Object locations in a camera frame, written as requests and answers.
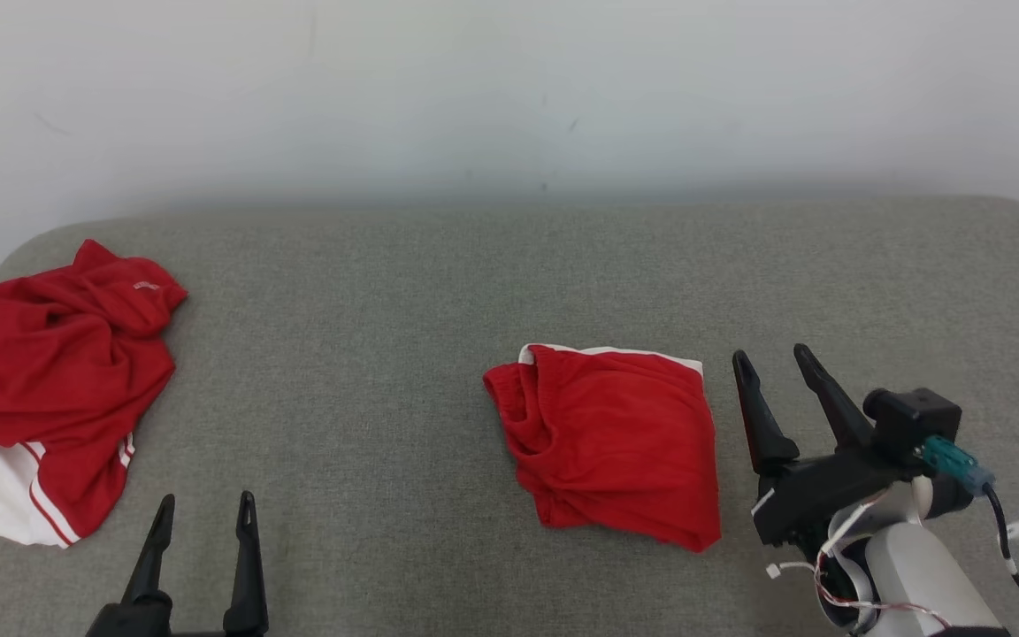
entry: teal connector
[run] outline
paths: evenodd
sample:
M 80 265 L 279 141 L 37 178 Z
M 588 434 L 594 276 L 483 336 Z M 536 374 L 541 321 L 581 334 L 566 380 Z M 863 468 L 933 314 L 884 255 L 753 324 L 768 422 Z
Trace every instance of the teal connector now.
M 994 484 L 994 472 L 977 464 L 977 460 L 955 443 L 940 435 L 931 435 L 922 445 L 922 460 L 937 471 L 954 476 L 975 496 L 982 495 L 986 484 Z

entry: couch cushion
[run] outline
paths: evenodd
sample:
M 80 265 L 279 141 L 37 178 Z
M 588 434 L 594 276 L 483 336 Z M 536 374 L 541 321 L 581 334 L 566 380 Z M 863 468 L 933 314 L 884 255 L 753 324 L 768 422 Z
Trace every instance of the couch cushion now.
M 177 372 L 96 535 L 68 551 L 0 540 L 0 634 L 84 634 L 166 493 L 172 626 L 216 628 L 244 488 L 271 634 L 829 633 L 805 573 L 765 575 L 796 553 L 761 546 L 749 521 L 737 348 L 806 455 L 835 443 L 795 342 L 857 402 L 922 385 L 954 400 L 960 442 L 1019 518 L 1014 202 L 172 215 L 41 235 L 0 279 L 64 265 L 83 238 L 191 290 L 166 332 Z M 526 342 L 703 360 L 719 543 L 538 524 L 481 379 Z M 931 526 L 1019 634 L 989 509 Z

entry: clothing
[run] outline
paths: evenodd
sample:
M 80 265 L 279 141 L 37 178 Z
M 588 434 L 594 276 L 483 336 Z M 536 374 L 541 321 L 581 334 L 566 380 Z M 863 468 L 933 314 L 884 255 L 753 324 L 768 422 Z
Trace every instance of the clothing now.
M 159 332 L 185 296 L 93 241 L 72 265 L 0 283 L 0 536 L 68 546 L 97 531 L 174 371 Z
M 527 344 L 484 380 L 541 524 L 601 524 L 692 551 L 718 540 L 701 363 Z

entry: black cable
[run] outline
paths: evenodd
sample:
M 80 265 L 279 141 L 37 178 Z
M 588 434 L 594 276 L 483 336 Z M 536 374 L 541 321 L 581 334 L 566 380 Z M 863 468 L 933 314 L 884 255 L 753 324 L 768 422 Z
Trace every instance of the black cable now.
M 1007 564 L 1011 564 L 1012 553 L 1009 552 L 1009 526 L 1004 519 L 1002 501 L 998 499 L 998 492 L 994 491 L 994 485 L 986 483 L 982 487 L 982 491 L 988 497 L 989 505 L 994 505 L 994 516 L 998 520 L 998 535 L 1002 539 L 1002 556 L 1006 560 Z M 1016 568 L 1014 567 L 1010 570 L 1011 572 L 1015 572 Z M 1019 573 L 1013 573 L 1012 580 L 1016 583 L 1016 588 L 1019 588 Z

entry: white wall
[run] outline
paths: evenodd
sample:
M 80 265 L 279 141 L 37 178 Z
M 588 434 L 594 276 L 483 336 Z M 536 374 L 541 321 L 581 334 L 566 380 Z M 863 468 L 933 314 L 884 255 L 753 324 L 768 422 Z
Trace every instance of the white wall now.
M 909 193 L 1019 198 L 1019 1 L 0 0 L 0 261 L 181 207 Z

